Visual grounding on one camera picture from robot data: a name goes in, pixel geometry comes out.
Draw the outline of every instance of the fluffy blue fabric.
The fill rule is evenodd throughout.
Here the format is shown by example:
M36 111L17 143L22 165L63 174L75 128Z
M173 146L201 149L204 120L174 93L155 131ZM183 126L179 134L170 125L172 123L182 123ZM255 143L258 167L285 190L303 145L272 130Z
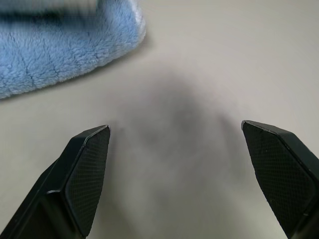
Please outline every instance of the fluffy blue fabric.
M95 16L0 16L0 99L90 72L144 35L133 0L102 0Z

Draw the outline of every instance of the gray surface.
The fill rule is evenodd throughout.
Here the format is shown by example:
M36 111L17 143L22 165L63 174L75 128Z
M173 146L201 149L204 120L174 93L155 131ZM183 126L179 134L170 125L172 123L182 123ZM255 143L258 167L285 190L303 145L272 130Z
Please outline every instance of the gray surface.
M90 239L284 239L243 119L319 155L316 1L142 1L142 46L92 74L0 103L0 229L73 135L112 127Z

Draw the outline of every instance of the blue towel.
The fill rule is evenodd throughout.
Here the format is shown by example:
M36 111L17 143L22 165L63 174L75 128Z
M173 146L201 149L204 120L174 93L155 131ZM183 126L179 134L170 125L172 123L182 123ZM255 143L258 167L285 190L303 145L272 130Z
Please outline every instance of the blue towel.
M88 73L144 35L134 0L101 0L95 16L0 16L0 99Z

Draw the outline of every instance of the textured grip pad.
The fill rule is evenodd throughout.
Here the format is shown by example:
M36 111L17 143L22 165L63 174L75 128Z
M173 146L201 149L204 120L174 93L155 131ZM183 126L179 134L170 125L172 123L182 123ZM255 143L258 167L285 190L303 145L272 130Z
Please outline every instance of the textured grip pad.
M258 183L285 233L293 233L316 195L315 184L280 136L248 123L243 132Z
M66 184L65 197L82 236L91 230L102 192L109 128L91 136Z

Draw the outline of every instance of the microfiber cloth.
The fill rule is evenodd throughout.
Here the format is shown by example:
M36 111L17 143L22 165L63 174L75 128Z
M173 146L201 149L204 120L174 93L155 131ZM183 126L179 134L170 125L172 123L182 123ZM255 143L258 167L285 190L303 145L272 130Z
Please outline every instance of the microfiber cloth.
M88 73L145 36L134 0L101 0L95 15L0 15L0 99Z

